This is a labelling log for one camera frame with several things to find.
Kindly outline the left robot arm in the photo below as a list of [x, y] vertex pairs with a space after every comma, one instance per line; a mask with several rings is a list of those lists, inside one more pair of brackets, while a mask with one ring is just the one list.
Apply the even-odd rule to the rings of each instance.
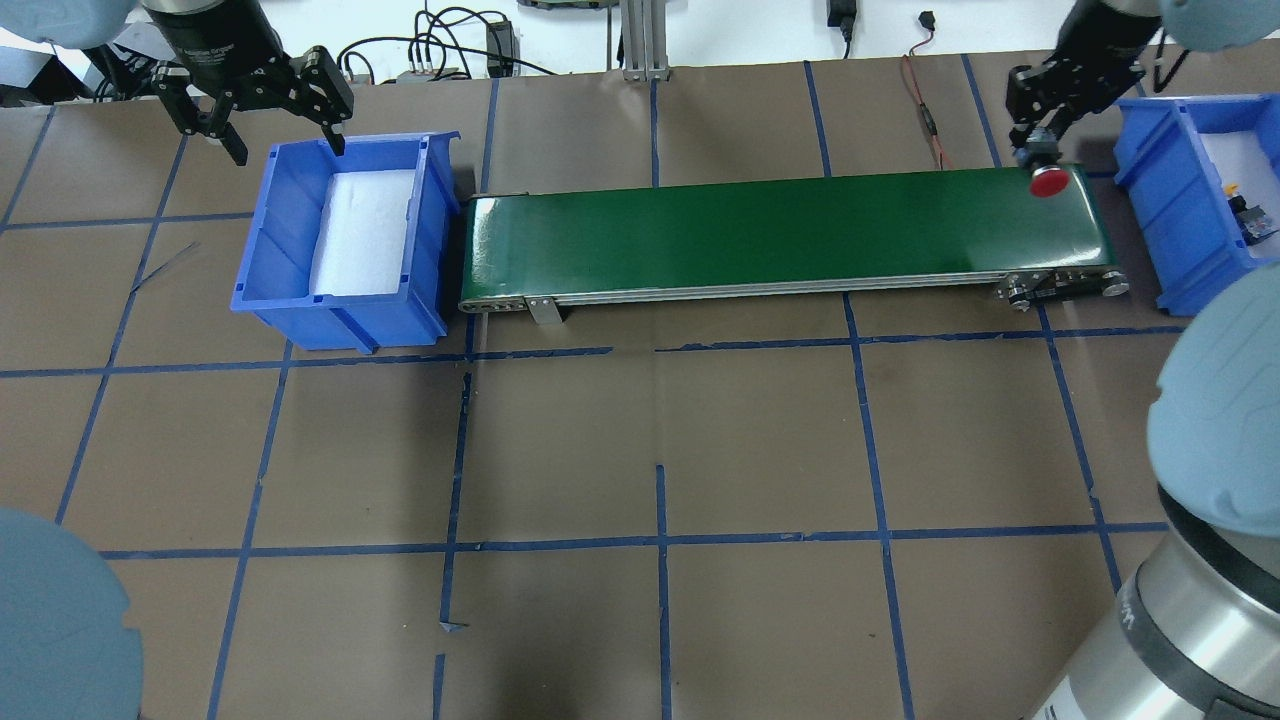
[[[230, 117], [280, 109], [317, 126], [335, 158], [355, 96], [323, 46], [291, 56], [257, 1], [146, 1], [174, 53], [151, 86], [183, 135], [243, 165]], [[124, 624], [129, 597], [101, 556], [49, 519], [4, 509], [3, 716], [137, 719], [143, 644]]]

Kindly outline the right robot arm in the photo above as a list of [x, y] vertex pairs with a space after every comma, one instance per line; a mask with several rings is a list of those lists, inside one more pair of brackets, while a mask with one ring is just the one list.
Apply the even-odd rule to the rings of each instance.
[[1174, 97], [1152, 38], [1220, 53], [1277, 29], [1275, 1], [1078, 1], [1005, 105], [1039, 197], [1059, 141], [1114, 104], [1117, 183], [1162, 293], [1190, 323], [1157, 379], [1147, 452], [1167, 533], [1030, 711], [1033, 719], [1277, 716], [1277, 96]]

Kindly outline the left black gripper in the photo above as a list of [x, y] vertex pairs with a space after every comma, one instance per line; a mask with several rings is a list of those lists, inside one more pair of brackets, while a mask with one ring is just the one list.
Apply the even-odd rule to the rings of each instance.
[[288, 54], [259, 1], [152, 1], [150, 20], [175, 54], [152, 82], [179, 132], [218, 136], [246, 167], [250, 152], [230, 114], [283, 109], [321, 126], [333, 155], [346, 155], [355, 96], [325, 46]]

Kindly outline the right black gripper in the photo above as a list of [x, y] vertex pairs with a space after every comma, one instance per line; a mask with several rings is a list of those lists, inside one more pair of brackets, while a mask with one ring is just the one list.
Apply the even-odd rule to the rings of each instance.
[[1100, 114], [1146, 77], [1140, 56], [1161, 28], [1156, 1], [1076, 1], [1052, 53], [1037, 65], [1009, 72], [1006, 109], [1016, 161], [1038, 152], [1039, 124], [1048, 120], [1059, 161], [1084, 161], [1078, 126]]

